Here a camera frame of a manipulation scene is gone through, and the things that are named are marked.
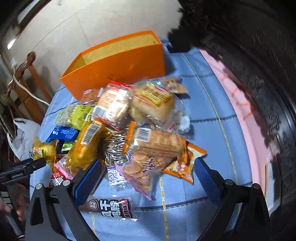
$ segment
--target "blue gripper pad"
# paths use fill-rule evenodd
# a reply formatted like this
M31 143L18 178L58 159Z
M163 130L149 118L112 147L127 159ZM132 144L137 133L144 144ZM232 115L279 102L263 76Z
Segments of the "blue gripper pad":
M220 207L222 203L221 188L212 176L208 165L203 159L196 158L193 169L211 203Z
M102 170L103 166L99 159L87 169L84 177L74 190L74 204L76 207L85 204L91 190L100 178Z

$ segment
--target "blue cloth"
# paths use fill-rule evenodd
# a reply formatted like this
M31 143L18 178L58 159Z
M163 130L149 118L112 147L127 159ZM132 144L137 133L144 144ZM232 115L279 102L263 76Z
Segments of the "blue cloth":
M207 150L204 161L211 169L220 172L224 179L232 179L239 185L252 183L250 161L244 136L235 114L219 80L196 48L187 53L169 53L163 40L167 77L181 76L182 85L188 94L182 101L192 122L193 144ZM56 92L42 122L39 137L46 141L54 129L57 113L67 104L76 103L71 93L61 85ZM30 179L31 192L38 183L48 185L51 176L49 166L35 171ZM164 199L167 226L159 180L154 185L153 200L140 198L141 216L137 221L113 220L83 213L90 227L94 225L98 238L104 240L166 240L166 229L170 241L197 240L214 216L217 207L210 203L195 174L194 184L183 179L163 174ZM110 197L123 191L109 186L108 178L103 178L94 197ZM233 228L238 215L238 207L228 225ZM67 237L75 240L68 225L61 217Z

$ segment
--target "screw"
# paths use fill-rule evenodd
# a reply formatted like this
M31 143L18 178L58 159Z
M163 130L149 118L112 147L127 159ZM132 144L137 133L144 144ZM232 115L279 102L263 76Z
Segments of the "screw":
M233 181L230 180L230 179L226 179L226 180L225 180L225 183L226 183L226 185L228 185L228 186L232 186L232 185L233 185Z
M253 187L254 187L255 189L260 189L260 185L259 185L258 183L254 183Z
M36 189L37 189L37 190L39 190L39 189L41 189L41 188L42 188L42 184L41 184L41 183L39 183L39 184L36 185Z
M69 180L65 180L65 181L63 181L63 185L66 187L66 186L68 186L70 184L70 181Z

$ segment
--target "pink surface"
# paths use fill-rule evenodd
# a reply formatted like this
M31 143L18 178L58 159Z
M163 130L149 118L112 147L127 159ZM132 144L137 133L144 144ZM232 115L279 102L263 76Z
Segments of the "pink surface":
M276 156L276 144L271 141L264 119L252 101L250 93L221 61L215 60L205 50L200 50L200 52L209 63L231 101L246 141L253 183L260 184L265 194L265 165Z

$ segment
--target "ceiling light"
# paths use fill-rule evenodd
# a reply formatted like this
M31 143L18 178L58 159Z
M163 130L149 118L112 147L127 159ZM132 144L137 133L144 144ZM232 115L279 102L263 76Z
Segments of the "ceiling light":
M10 41L10 43L7 45L7 49L10 49L13 46L13 44L15 43L15 40L16 39L13 39Z

